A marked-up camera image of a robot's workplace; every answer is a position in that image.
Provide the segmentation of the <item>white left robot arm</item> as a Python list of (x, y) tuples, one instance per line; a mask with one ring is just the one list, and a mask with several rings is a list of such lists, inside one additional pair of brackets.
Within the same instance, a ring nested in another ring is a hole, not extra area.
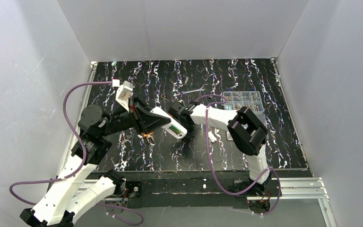
[(20, 218), (32, 227), (72, 227), (88, 210), (104, 198), (126, 194), (126, 180), (115, 170), (104, 173), (82, 193), (78, 189), (105, 157), (111, 142), (106, 137), (130, 128), (146, 135), (157, 129), (169, 128), (174, 119), (160, 107), (150, 107), (138, 97), (118, 97), (116, 110), (107, 114), (98, 105), (89, 105), (81, 113), (76, 133), (77, 143), (72, 148), (64, 169), (43, 198), (25, 209)]

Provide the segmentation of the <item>white remote control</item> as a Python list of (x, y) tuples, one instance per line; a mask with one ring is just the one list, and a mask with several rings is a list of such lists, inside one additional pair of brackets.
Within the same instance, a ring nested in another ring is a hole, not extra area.
[[(171, 117), (168, 113), (166, 113), (163, 109), (161, 109), (160, 107), (156, 106), (155, 108), (153, 108), (150, 113), (152, 114), (157, 114), (160, 115), (162, 117), (165, 118), (169, 118), (171, 120), (170, 123), (165, 124), (164, 126), (162, 126), (161, 128), (170, 133), (170, 135), (172, 135), (175, 139), (177, 140), (181, 140), (183, 139), (186, 135), (187, 135), (187, 129), (184, 128), (180, 123), (178, 123), (173, 117)], [(183, 134), (180, 137), (176, 137), (170, 130), (169, 127), (170, 125), (174, 125), (176, 126), (179, 130), (181, 130), (183, 132)]]

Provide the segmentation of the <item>green battery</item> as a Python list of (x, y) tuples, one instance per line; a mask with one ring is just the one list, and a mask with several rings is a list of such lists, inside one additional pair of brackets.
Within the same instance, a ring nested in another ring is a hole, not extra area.
[(174, 125), (170, 125), (169, 130), (176, 136), (176, 137), (180, 137), (183, 132), (181, 130), (179, 130), (176, 126)]

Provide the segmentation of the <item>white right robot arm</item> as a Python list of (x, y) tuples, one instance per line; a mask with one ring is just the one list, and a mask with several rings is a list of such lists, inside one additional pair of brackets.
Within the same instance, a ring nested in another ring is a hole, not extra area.
[(208, 125), (228, 132), (240, 152), (246, 155), (250, 193), (262, 193), (268, 189), (271, 173), (266, 158), (268, 130), (262, 121), (247, 107), (240, 110), (223, 110), (198, 102), (183, 105), (174, 102), (168, 109), (170, 116), (178, 120), (188, 132), (195, 125)]

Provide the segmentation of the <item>white remote battery cover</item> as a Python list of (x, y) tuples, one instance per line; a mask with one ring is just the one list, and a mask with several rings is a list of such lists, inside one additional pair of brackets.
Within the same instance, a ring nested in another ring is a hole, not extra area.
[(216, 136), (211, 131), (208, 132), (207, 137), (208, 137), (208, 140), (209, 140), (210, 143), (216, 143), (217, 142)]

